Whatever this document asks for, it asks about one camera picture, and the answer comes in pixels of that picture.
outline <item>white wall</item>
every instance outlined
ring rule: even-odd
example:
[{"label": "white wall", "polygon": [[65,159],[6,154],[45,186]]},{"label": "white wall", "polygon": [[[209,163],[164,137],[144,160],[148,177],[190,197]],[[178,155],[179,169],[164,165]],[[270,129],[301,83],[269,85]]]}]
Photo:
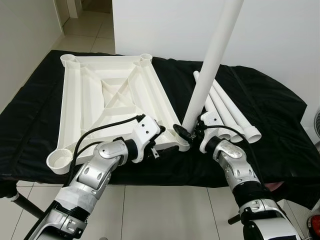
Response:
[{"label": "white wall", "polygon": [[63,26],[70,18],[67,0],[55,0],[55,6],[59,16],[60,24]]},{"label": "white wall", "polygon": [[54,0],[0,0],[0,113],[61,34]]},{"label": "white wall", "polygon": [[67,0],[70,18],[79,18],[82,13],[81,0]]},{"label": "white wall", "polygon": [[[115,0],[115,51],[202,61],[223,0]],[[244,0],[222,64],[255,68],[307,104],[302,125],[315,142],[320,104],[319,0]]]}]

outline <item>white tape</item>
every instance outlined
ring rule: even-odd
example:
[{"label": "white tape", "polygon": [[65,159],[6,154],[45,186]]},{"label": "white tape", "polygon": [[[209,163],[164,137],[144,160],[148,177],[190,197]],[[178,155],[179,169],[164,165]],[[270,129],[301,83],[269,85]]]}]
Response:
[{"label": "white tape", "polygon": [[61,188],[54,200],[60,203],[65,209],[71,210],[75,207],[80,207],[90,214],[98,201],[91,193],[74,186]]}]

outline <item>red object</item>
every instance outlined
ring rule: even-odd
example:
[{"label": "red object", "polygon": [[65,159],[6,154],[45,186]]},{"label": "red object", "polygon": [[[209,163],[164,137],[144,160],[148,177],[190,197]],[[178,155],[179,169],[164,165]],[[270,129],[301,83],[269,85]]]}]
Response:
[{"label": "red object", "polygon": [[284,181],[274,182],[274,183],[266,183],[265,186],[272,192],[272,191],[276,190],[277,188],[279,188],[283,183],[284,183]]},{"label": "red object", "polygon": [[320,215],[310,217],[307,226],[313,238],[320,237]]}]

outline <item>black cable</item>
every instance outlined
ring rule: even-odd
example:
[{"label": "black cable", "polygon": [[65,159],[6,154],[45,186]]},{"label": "black cable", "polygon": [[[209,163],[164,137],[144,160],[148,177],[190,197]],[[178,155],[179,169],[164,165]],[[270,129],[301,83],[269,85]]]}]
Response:
[{"label": "black cable", "polygon": [[258,165],[258,161],[257,161],[257,157],[255,155],[255,152],[252,149],[252,147],[251,147],[250,143],[248,142],[248,140],[240,132],[238,132],[237,130],[233,129],[232,127],[224,126],[224,125],[212,125],[212,126],[204,125],[203,128],[204,129],[219,129],[219,128],[228,129],[228,130],[238,134],[240,136],[240,138],[242,138],[242,140],[245,142],[245,144],[247,144],[247,146],[248,146],[248,148],[249,148],[249,150],[251,152],[253,163],[255,165],[254,166],[255,167],[255,172],[256,172],[256,175],[257,175],[258,179],[260,180],[260,183],[262,184],[263,187],[266,187],[265,183],[264,183],[264,180],[263,180],[263,177],[262,177],[262,174],[261,174],[260,169],[259,169],[259,165]]},{"label": "black cable", "polygon": [[141,121],[146,115],[142,114],[142,115],[137,115],[137,116],[134,116],[134,117],[131,117],[129,119],[126,119],[126,120],[123,120],[123,121],[118,121],[118,122],[114,122],[114,123],[110,123],[110,124],[107,124],[107,125],[103,125],[103,126],[99,126],[99,127],[96,127],[96,128],[93,128],[89,131],[87,131],[86,133],[84,133],[80,139],[78,140],[78,142],[76,143],[75,145],[75,148],[74,148],[74,152],[73,152],[73,158],[72,158],[72,161],[70,163],[70,170],[69,170],[69,175],[68,175],[68,178],[67,178],[67,181],[65,182],[65,184],[63,185],[64,187],[68,186],[73,177],[74,177],[74,174],[75,174],[75,166],[76,166],[76,161],[77,161],[77,156],[78,156],[78,150],[79,150],[79,147],[80,147],[80,144],[81,142],[85,139],[86,136],[88,136],[89,134],[92,134],[93,132],[96,132],[96,131],[99,131],[99,130],[102,130],[102,129],[106,129],[106,128],[110,128],[110,127],[113,127],[113,126],[117,126],[117,125],[121,125],[121,124],[125,124],[125,123],[128,123],[128,122],[131,122],[133,120],[137,120],[138,122]]},{"label": "black cable", "polygon": [[86,149],[90,148],[91,146],[97,145],[97,144],[100,144],[100,143],[102,143],[102,141],[95,141],[95,142],[92,142],[92,143],[88,144],[87,146],[85,146],[84,148],[82,148],[82,149],[77,153],[76,157],[79,157],[80,154],[82,154]]}]

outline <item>doorway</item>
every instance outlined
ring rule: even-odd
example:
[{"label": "doorway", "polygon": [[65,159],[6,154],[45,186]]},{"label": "doorway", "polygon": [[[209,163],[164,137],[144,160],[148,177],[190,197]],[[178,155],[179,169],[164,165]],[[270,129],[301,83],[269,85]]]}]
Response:
[{"label": "doorway", "polygon": [[[112,0],[55,1],[65,35],[56,49],[82,53],[116,53]],[[70,1],[80,5],[80,11],[76,9],[79,12],[78,18],[71,14]]]}]

